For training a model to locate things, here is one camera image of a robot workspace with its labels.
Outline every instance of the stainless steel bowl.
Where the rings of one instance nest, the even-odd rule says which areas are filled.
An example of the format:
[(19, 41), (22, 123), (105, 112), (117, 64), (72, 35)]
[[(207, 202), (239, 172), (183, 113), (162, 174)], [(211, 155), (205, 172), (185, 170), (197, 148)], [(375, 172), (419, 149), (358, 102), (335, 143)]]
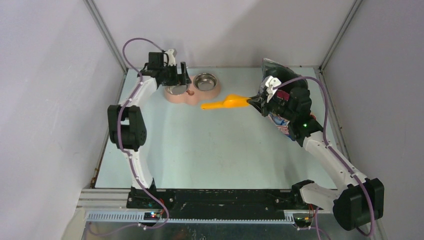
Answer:
[(218, 79), (214, 75), (204, 72), (194, 77), (193, 84), (198, 90), (207, 92), (217, 86)]
[(181, 95), (189, 89), (189, 85), (166, 86), (165, 90), (172, 95)]

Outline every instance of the yellow scoop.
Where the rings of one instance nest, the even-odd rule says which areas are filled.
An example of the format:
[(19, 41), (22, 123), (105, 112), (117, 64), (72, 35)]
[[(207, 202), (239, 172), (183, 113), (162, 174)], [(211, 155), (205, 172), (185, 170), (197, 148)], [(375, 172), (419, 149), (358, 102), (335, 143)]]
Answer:
[(222, 109), (222, 108), (229, 109), (229, 108), (248, 107), (250, 106), (250, 104), (247, 102), (249, 99), (250, 97), (230, 94), (226, 96), (224, 101), (203, 103), (202, 105), (200, 105), (200, 108), (204, 110), (208, 110), (208, 109)]

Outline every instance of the white wall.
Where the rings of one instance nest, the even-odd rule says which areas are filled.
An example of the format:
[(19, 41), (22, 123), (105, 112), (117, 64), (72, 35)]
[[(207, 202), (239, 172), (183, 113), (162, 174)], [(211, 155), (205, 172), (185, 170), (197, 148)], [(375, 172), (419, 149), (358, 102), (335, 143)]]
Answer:
[(122, 71), (82, 0), (0, 3), (0, 239), (58, 240)]
[[(354, 0), (96, 0), (114, 40), (145, 37), (188, 66), (319, 65)], [(155, 50), (128, 46), (143, 66)]]
[(385, 186), (389, 239), (422, 239), (424, 1), (364, 1), (324, 76), (351, 160)]

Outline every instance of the table surface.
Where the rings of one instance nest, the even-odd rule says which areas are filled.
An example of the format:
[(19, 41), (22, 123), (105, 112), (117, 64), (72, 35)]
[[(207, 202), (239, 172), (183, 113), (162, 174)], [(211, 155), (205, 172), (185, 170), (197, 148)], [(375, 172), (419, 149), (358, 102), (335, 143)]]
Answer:
[[(311, 67), (292, 68), (302, 76), (316, 77)], [(194, 76), (214, 74), (222, 90), (213, 100), (228, 94), (256, 95), (262, 81), (260, 68), (189, 68)], [(127, 74), (120, 100), (137, 82), (136, 72)], [(318, 85), (308, 80), (312, 113), (324, 121), (324, 102)], [(201, 110), (200, 103), (174, 104), (164, 97), (163, 87), (142, 108), (147, 128), (143, 154), (158, 188), (180, 189), (290, 189), (306, 179), (325, 188), (336, 188), (319, 162), (296, 142), (281, 133), (253, 107)], [(335, 141), (331, 124), (327, 137)], [(108, 140), (95, 184), (96, 188), (130, 188), (129, 164)]]

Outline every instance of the white table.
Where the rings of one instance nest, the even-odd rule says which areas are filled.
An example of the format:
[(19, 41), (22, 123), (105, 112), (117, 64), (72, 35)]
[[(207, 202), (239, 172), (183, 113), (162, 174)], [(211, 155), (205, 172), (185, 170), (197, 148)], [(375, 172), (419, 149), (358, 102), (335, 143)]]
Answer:
[[(311, 67), (292, 68), (315, 77)], [(256, 95), (262, 81), (260, 68), (191, 68), (188, 73), (214, 74), (222, 85), (221, 101), (228, 94)], [(122, 90), (126, 99), (136, 83), (130, 70)], [(322, 124), (324, 102), (318, 85), (308, 81), (312, 112)], [(173, 104), (159, 87), (141, 110), (147, 127), (147, 157), (158, 188), (185, 189), (290, 189), (310, 179), (335, 188), (314, 157), (281, 133), (253, 107), (201, 110), (200, 104)], [(328, 124), (328, 138), (335, 142)], [(96, 188), (130, 188), (131, 172), (124, 155), (110, 140), (106, 145)]]

